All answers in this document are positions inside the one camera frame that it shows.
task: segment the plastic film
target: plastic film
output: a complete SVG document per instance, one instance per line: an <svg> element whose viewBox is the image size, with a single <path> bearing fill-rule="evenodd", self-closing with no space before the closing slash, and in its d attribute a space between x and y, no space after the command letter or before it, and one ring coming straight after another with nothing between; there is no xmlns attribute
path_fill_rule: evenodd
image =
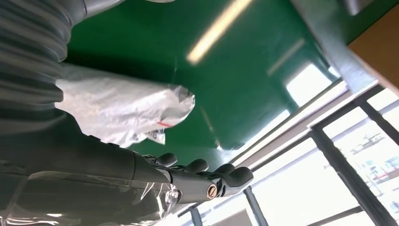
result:
<svg viewBox="0 0 399 226"><path fill-rule="evenodd" d="M4 226L149 226L174 208L172 184L62 172L32 174L15 195Z"/></svg>

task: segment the green ceiling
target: green ceiling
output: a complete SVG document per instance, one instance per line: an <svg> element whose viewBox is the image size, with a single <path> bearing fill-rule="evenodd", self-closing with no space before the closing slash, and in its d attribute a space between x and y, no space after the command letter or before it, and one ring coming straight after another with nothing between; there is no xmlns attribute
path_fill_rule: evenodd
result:
<svg viewBox="0 0 399 226"><path fill-rule="evenodd" d="M166 145L144 141L131 148L173 152L180 164L203 158L214 169L281 112L298 110L286 85L306 64L336 80L288 0L241 1L249 5L196 64L188 54L232 1L127 0L73 29L67 62L187 87L195 109L167 129Z"/></svg>

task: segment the clear plastic wrap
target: clear plastic wrap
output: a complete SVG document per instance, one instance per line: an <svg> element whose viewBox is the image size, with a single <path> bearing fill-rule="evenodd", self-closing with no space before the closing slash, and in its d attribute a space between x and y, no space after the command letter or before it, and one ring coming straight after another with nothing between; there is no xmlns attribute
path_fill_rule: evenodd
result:
<svg viewBox="0 0 399 226"><path fill-rule="evenodd" d="M2 226L150 226L176 205L172 184L62 172L32 174L15 190Z"/></svg>
<svg viewBox="0 0 399 226"><path fill-rule="evenodd" d="M63 64L56 84L64 92L57 108L72 114L84 134L121 147L146 138L164 144L163 129L183 121L195 105L182 86L70 64Z"/></svg>

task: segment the robotic hand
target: robotic hand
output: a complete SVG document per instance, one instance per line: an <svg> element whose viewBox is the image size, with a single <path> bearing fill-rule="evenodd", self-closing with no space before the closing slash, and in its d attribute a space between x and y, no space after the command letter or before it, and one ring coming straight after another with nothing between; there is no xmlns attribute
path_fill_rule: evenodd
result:
<svg viewBox="0 0 399 226"><path fill-rule="evenodd" d="M197 159L187 166L172 166L177 158L167 153L159 158L152 155L143 156L147 162L169 178L179 191L179 203L205 202L216 197L235 195L244 190L253 179L250 169L235 168L225 164L213 172L207 162Z"/></svg>

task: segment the black window frame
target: black window frame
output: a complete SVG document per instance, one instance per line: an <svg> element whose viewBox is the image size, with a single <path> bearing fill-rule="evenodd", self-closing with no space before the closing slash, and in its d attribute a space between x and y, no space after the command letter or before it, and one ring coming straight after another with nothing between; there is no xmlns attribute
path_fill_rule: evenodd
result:
<svg viewBox="0 0 399 226"><path fill-rule="evenodd" d="M359 95L358 97L354 98L347 104L341 106L339 109L334 111L332 114L328 115L324 119L320 120L314 125L309 127L310 131L303 136L299 137L296 141L289 144L287 147L282 149L281 151L275 153L270 158L265 160L264 162L255 166L252 171L255 172L256 170L260 169L261 167L265 166L266 164L270 163L271 161L279 158L283 154L287 153L303 141L311 138L316 143L317 148L314 150L310 150L305 155L309 153L313 153L315 151L320 150L325 158L328 160L329 164L333 167L333 169L337 172L338 176L344 182L344 184L348 187L350 192L353 196L358 200L359 206L354 207L352 209L343 211L336 215L330 216L318 222L312 223L308 226L321 226L327 224L329 222L350 216L352 214L360 213L365 211L371 220L377 226L397 226L395 219L389 214L386 208L379 202L377 197L370 191L367 184L362 180L362 178L357 174L355 169L347 162L345 157L341 154L341 152L334 146L334 141L340 139L341 137L349 134L350 132L354 131L355 129L363 126L368 121L375 121L376 124L384 131L397 145L399 145L399 131L397 131L386 119L383 118L383 114L389 112L390 110L399 106L399 100L389 104L388 106L384 107L380 111L374 109L368 102L371 97L375 96L376 94L383 91L384 88L380 85L375 85L365 93ZM336 135L333 138L329 138L323 128L327 125L333 123L335 120L341 118L342 116L346 115L353 109L360 107L367 115L368 118L356 123L355 125L351 126L350 128L346 129L342 133ZM258 225L260 226L268 226L267 223L267 216L264 216L262 213L259 204L252 193L252 187L256 186L257 184L265 181L266 178L261 179L260 181L254 183L253 185L249 186L247 189L243 191L245 194L247 201L252 209L252 212L256 218ZM218 204L217 206L222 206L226 204L230 199ZM202 226L201 215L198 212L197 207L202 203L196 203L190 206L185 211L181 212L178 217L184 215L187 212L190 212L192 215L192 220L195 226Z"/></svg>

